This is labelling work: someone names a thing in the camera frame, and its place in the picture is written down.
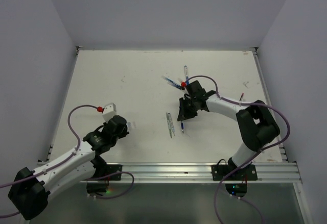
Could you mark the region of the grey pen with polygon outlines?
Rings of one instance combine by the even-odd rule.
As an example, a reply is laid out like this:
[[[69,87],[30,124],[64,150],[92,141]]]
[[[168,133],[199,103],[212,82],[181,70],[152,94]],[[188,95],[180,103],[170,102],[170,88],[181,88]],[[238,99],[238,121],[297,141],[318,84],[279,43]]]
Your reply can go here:
[[[170,124],[170,120],[169,120],[169,116],[168,113],[166,112],[166,119],[167,119],[167,124],[168,124],[168,130],[169,130],[169,134],[170,134],[170,138],[172,138],[172,129],[171,129],[171,124]]]

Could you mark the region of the blue capped pen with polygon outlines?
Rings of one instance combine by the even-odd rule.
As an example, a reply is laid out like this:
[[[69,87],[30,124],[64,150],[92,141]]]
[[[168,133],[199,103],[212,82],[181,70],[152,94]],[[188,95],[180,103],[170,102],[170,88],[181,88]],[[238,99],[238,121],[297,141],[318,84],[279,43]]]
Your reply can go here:
[[[185,76],[185,83],[186,85],[189,84],[189,72],[188,72],[188,67],[185,65],[183,67],[183,70],[184,70],[184,76]]]

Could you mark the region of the clear pen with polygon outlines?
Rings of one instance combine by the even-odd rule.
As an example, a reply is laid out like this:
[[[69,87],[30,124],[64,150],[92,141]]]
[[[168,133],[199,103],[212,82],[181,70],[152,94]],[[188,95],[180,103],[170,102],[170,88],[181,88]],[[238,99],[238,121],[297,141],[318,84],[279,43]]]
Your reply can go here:
[[[173,125],[173,120],[172,120],[171,113],[168,113],[168,116],[169,116],[169,121],[170,121],[170,125],[171,125],[171,131],[172,131],[173,135],[175,136],[175,128],[174,128],[174,125]]]

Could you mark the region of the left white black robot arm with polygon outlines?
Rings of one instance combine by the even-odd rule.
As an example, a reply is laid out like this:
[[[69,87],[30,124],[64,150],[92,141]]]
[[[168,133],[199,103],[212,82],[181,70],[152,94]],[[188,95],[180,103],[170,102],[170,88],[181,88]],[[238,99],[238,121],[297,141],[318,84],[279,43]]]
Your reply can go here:
[[[31,220],[59,193],[80,181],[120,180],[122,166],[107,164],[101,154],[128,133],[126,119],[115,115],[56,160],[34,170],[21,169],[15,176],[8,198],[25,220]]]

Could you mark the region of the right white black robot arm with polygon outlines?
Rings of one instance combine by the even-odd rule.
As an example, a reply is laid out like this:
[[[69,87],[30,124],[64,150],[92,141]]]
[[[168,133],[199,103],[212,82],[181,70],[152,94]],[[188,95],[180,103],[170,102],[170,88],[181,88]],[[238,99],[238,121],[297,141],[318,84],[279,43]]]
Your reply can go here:
[[[246,167],[265,145],[280,135],[280,129],[266,104],[257,100],[253,105],[242,105],[232,99],[221,97],[216,91],[205,91],[198,81],[181,83],[186,94],[179,99],[178,121],[198,115],[198,111],[221,114],[238,123],[242,144],[227,161],[227,172],[232,179],[240,179]]]

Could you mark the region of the blue pen pile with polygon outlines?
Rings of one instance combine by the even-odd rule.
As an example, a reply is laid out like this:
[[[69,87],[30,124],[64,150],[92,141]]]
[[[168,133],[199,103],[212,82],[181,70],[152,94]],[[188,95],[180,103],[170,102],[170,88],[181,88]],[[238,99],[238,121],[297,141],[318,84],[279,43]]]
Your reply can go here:
[[[173,87],[175,87],[175,88],[177,88],[177,89],[179,89],[179,90],[184,90],[184,88],[183,88],[181,85],[179,85],[179,84],[177,84],[176,82],[172,81],[172,80],[169,79],[168,77],[162,76],[162,78],[163,78],[164,80],[166,80],[166,81],[168,82],[169,85],[171,85],[171,86],[173,86]]]

